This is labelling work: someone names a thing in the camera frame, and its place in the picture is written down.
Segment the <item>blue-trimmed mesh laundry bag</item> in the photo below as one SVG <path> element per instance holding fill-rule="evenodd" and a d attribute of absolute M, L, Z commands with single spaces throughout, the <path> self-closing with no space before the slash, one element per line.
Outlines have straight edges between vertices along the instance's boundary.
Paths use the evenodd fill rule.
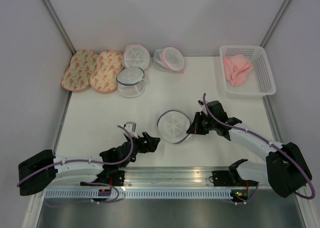
<path fill-rule="evenodd" d="M 161 137 L 171 144 L 181 144 L 191 138 L 187 130 L 191 126 L 191 119 L 182 111 L 167 110 L 156 122 Z"/>

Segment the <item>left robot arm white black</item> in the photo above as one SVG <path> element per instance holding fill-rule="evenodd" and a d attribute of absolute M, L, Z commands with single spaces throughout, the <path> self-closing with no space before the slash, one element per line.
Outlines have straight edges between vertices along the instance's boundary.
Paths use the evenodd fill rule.
<path fill-rule="evenodd" d="M 20 195 L 33 195 L 50 186 L 121 186 L 112 175 L 135 162 L 138 154 L 154 153 L 161 141 L 146 132 L 125 138 L 122 145 L 89 157 L 57 156 L 49 149 L 39 152 L 18 165 Z"/>

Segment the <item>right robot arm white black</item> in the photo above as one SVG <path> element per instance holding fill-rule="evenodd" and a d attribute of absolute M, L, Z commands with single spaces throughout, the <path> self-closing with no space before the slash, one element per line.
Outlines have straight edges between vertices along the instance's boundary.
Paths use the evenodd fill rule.
<path fill-rule="evenodd" d="M 228 141 L 237 143 L 263 162 L 240 159 L 230 165 L 228 179 L 233 185 L 245 180 L 269 185 L 281 197 L 296 194 L 304 199 L 315 197 L 312 174 L 300 148 L 289 142 L 283 144 L 252 131 L 241 120 L 228 117 L 222 104 L 215 100 L 199 100 L 202 110 L 196 112 L 187 134 L 207 135 L 215 131 Z"/>

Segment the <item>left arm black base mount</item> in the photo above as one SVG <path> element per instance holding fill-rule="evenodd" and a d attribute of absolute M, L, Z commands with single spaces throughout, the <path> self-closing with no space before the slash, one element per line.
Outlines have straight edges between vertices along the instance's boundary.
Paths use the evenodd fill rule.
<path fill-rule="evenodd" d="M 118 169 L 103 170 L 96 176 L 93 181 L 81 182 L 80 186 L 93 186 L 90 183 L 105 183 L 112 186 L 123 186 L 125 180 L 125 172 Z"/>

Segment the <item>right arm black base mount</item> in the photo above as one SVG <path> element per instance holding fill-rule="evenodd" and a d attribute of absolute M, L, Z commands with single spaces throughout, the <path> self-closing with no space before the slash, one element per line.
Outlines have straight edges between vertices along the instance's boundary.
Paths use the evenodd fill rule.
<path fill-rule="evenodd" d="M 228 170 L 216 170 L 212 172 L 213 185 L 215 187 L 245 187 L 247 183 L 237 173 Z"/>

